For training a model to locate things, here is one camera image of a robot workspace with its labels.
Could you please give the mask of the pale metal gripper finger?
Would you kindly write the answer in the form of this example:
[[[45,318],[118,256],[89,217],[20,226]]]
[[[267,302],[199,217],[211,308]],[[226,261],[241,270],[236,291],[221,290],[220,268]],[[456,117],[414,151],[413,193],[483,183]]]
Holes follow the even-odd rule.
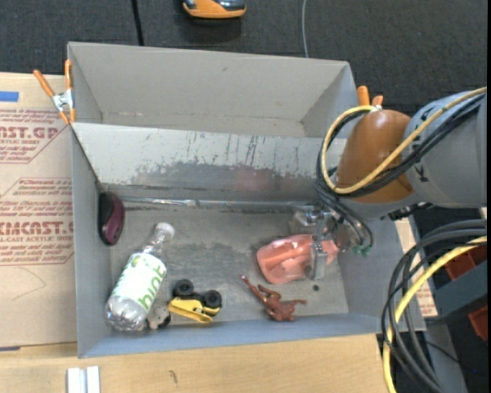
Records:
[[[313,242],[311,244],[310,259],[309,277],[312,280],[324,278],[327,266],[327,253],[323,250],[321,242]]]
[[[309,234],[312,232],[312,223],[303,211],[296,211],[291,217],[292,234]]]

